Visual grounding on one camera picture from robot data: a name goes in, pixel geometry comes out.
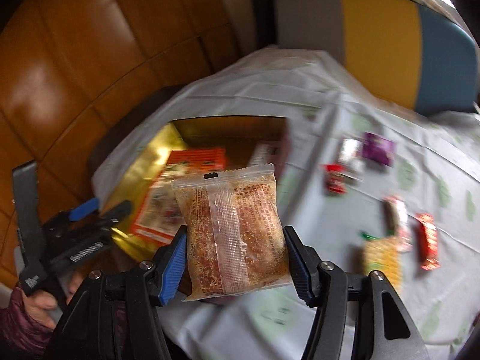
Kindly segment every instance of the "red candy wrapper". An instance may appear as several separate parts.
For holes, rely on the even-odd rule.
[[[344,166],[335,163],[332,165],[325,165],[325,169],[327,171],[325,180],[327,189],[331,193],[338,193],[340,195],[346,193],[345,176],[342,174],[342,172],[345,171]]]
[[[440,267],[440,263],[437,260],[437,228],[435,227],[434,218],[430,214],[417,214],[417,220],[421,224],[418,231],[421,267],[426,271],[431,271]]]

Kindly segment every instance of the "chair backrest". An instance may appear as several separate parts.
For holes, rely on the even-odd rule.
[[[410,0],[275,0],[282,48],[327,50],[376,97],[429,116],[472,112],[475,43]]]

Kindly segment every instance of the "plastic snack bag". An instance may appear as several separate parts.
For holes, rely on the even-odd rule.
[[[392,167],[395,157],[395,143],[379,135],[366,132],[362,156],[379,164]]]
[[[332,195],[343,195],[347,192],[345,188],[345,176],[343,171],[345,168],[337,163],[325,165],[325,186]]]
[[[179,227],[185,224],[171,181],[224,168],[223,148],[172,151],[165,167],[148,189],[130,231],[155,244],[170,244]]]
[[[345,136],[341,140],[337,163],[345,168],[342,174],[350,183],[358,183],[362,180],[365,170],[362,148],[363,141],[360,139]]]
[[[440,267],[438,262],[437,228],[434,217],[430,214],[417,214],[420,222],[418,230],[418,246],[420,248],[421,267],[431,271]]]
[[[269,164],[172,182],[188,225],[186,300],[291,282],[273,173]]]
[[[367,241],[363,248],[364,274],[382,271],[396,292],[402,288],[402,267],[398,253],[398,238],[388,237]]]
[[[398,237],[398,251],[412,250],[412,234],[409,228],[409,215],[405,202],[397,196],[387,196],[383,200],[388,231]]]

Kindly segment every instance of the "wrapped candy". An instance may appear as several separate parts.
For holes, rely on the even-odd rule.
[[[340,143],[337,163],[345,168],[342,174],[350,182],[358,182],[365,169],[362,147],[363,142],[360,139],[350,137],[343,137]]]
[[[438,262],[437,228],[430,214],[417,214],[420,222],[418,231],[418,246],[420,248],[421,267],[431,271],[440,267]]]
[[[402,267],[398,253],[397,237],[388,237],[367,241],[363,248],[364,274],[382,271],[395,291],[402,287]]]
[[[342,172],[345,171],[345,168],[342,165],[337,163],[332,165],[325,165],[326,169],[326,179],[325,186],[332,193],[337,193],[343,195],[347,192],[345,189],[345,176]]]
[[[398,251],[400,253],[411,251],[412,237],[405,203],[397,196],[387,196],[383,202],[388,231],[391,235],[398,237]]]
[[[362,156],[391,167],[395,156],[395,143],[371,132],[366,132]]]

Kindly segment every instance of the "transparent plastic bag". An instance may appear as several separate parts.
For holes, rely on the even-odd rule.
[[[291,282],[273,172],[270,164],[172,181],[188,225],[192,294],[187,300]]]

